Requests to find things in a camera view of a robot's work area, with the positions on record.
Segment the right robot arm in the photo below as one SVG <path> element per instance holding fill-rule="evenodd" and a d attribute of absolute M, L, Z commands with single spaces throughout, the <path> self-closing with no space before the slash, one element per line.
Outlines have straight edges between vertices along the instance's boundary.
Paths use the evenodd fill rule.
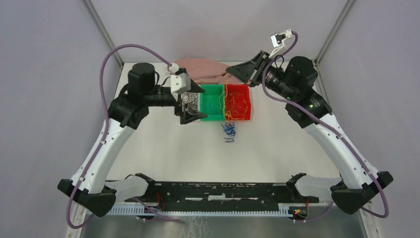
<path fill-rule="evenodd" d="M 274 66 L 268 53 L 261 51 L 244 63 L 226 70 L 249 87 L 261 85 L 274 92 L 272 99 L 286 104 L 290 118 L 321 146 L 339 171 L 338 178 L 295 176 L 286 188 L 292 202 L 304 197 L 332 201 L 347 214 L 364 210 L 375 196 L 384 198 L 384 189 L 393 181 L 388 171 L 379 171 L 354 147 L 328 102 L 318 94 L 318 77 L 313 62 L 303 56 L 290 59 L 285 69 Z"/>

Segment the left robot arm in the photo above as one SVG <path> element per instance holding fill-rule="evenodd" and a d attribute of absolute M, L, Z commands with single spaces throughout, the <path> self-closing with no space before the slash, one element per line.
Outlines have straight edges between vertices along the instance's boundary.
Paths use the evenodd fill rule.
<path fill-rule="evenodd" d="M 116 203 L 133 197 L 148 202 L 156 195 L 156 188 L 143 176 L 116 181 L 106 179 L 122 147 L 149 114 L 150 107 L 174 107 L 181 124 L 206 117 L 182 103 L 183 93 L 204 93 L 184 68 L 170 74 L 166 87 L 158 84 L 159 74 L 150 63 L 133 65 L 127 79 L 119 95 L 106 107 L 104 125 L 81 168 L 58 184 L 58 189 L 68 195 L 71 202 L 97 217 L 106 215 Z"/>

